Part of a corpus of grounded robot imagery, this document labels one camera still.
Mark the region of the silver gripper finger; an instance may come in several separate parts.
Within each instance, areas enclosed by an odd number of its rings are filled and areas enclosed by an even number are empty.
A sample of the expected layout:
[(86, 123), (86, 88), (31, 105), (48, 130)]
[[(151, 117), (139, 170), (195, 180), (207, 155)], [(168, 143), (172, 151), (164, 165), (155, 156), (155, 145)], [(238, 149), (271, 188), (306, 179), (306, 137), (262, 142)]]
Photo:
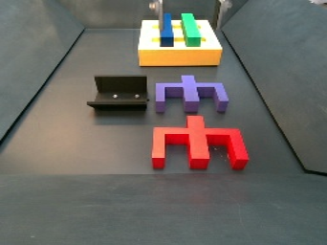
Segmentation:
[(150, 9), (156, 12), (159, 17), (159, 28), (164, 27), (164, 0), (154, 0), (150, 3)]
[(222, 27), (223, 16), (227, 13), (228, 9), (232, 7), (231, 0), (218, 0), (218, 20), (216, 20), (216, 29)]

